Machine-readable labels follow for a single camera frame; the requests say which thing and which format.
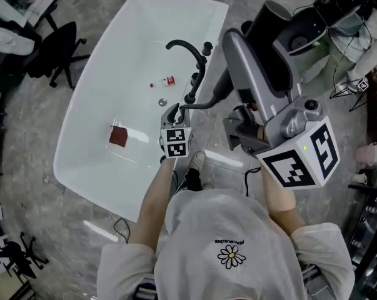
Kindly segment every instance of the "white bathtub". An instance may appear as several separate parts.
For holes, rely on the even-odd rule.
[[[95,47],[69,104],[54,159],[59,182],[137,220],[163,155],[161,115],[183,101],[198,71],[188,50],[165,45],[182,39],[200,52],[206,41],[216,47],[227,10],[211,0],[126,1]],[[172,75],[174,87],[150,88]],[[158,104],[161,98],[167,99],[165,107]],[[109,143],[112,125],[128,129],[125,147]]]

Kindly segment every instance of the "office chair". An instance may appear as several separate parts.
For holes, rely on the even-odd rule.
[[[85,44],[87,40],[76,40],[77,25],[74,21],[57,27],[51,16],[51,12],[56,8],[57,5],[53,4],[43,14],[43,18],[48,21],[53,29],[53,32],[44,40],[30,25],[21,27],[14,21],[6,22],[0,20],[0,28],[8,29],[35,42],[34,50],[28,56],[17,56],[15,54],[4,54],[0,52],[0,67],[12,74],[28,73],[32,78],[40,78],[43,75],[51,77],[55,70],[49,82],[49,85],[53,88],[57,86],[56,78],[64,71],[69,87],[74,90],[70,75],[70,64],[90,57],[90,54],[73,57],[79,44]]]
[[[90,57],[90,54],[73,57],[79,44],[85,44],[87,40],[76,40],[77,25],[74,21],[57,27],[51,16],[51,12],[56,8],[57,5],[54,4],[43,14],[54,31],[43,40],[33,53],[27,56],[23,66],[32,78],[40,78],[43,75],[50,77],[52,70],[55,69],[49,82],[49,85],[53,88],[57,86],[56,78],[64,71],[69,87],[74,90],[75,86],[73,86],[70,75],[70,64]]]
[[[31,277],[33,279],[36,278],[34,271],[31,269],[29,261],[27,258],[30,258],[33,263],[38,267],[38,269],[42,270],[44,267],[38,263],[47,264],[49,263],[48,259],[42,260],[41,258],[37,257],[33,251],[33,242],[36,240],[35,237],[31,238],[30,245],[27,246],[26,242],[23,239],[24,233],[20,234],[21,242],[25,248],[25,252],[21,250],[21,247],[18,243],[14,241],[9,241],[4,248],[0,248],[0,258],[9,258],[9,264],[5,265],[6,271],[10,276],[11,273],[9,269],[15,264],[18,267],[18,270],[15,270],[16,276],[20,279],[20,275],[24,275],[27,277]]]

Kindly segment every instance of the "small bottle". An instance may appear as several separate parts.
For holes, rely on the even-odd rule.
[[[174,80],[174,76],[165,77],[162,80],[152,82],[149,84],[151,88],[164,88],[164,87],[171,87],[176,84],[176,81]]]

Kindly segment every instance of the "black faucet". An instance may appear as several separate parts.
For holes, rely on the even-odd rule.
[[[203,58],[202,58],[201,54],[199,53],[199,51],[192,44],[188,43],[187,41],[172,40],[169,43],[167,43],[166,49],[170,50],[174,46],[182,46],[182,47],[186,48],[189,52],[191,52],[193,54],[193,56],[196,59],[196,62],[198,63],[198,67],[199,67],[198,77],[195,80],[193,88],[184,98],[186,103],[192,104],[192,103],[195,102],[196,91],[198,90],[199,85],[201,84],[203,78],[205,77],[205,63],[204,63]]]

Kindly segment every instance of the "flower print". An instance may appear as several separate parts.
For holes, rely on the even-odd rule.
[[[243,263],[246,259],[244,256],[238,253],[237,246],[227,245],[224,249],[220,250],[218,258],[221,260],[221,264],[226,265],[226,269],[231,269],[231,267],[236,267]]]

